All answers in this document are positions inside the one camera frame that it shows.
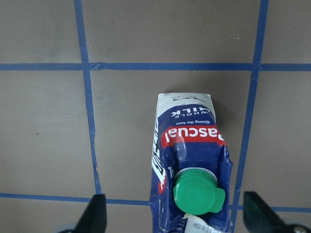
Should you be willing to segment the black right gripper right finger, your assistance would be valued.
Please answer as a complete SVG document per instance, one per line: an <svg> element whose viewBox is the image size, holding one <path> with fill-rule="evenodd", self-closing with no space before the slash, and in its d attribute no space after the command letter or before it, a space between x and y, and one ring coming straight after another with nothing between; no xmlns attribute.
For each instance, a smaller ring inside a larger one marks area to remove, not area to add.
<svg viewBox="0 0 311 233"><path fill-rule="evenodd" d="M254 191L244 192L243 222L249 233L294 233L295 228L285 224Z"/></svg>

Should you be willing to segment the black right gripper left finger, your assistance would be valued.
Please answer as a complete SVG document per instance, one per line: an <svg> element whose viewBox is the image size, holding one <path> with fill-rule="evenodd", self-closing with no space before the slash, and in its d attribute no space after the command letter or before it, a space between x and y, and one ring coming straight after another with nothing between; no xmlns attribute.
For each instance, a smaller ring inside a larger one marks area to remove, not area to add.
<svg viewBox="0 0 311 233"><path fill-rule="evenodd" d="M96 194L79 219L76 233L104 233L107 227L105 194Z"/></svg>

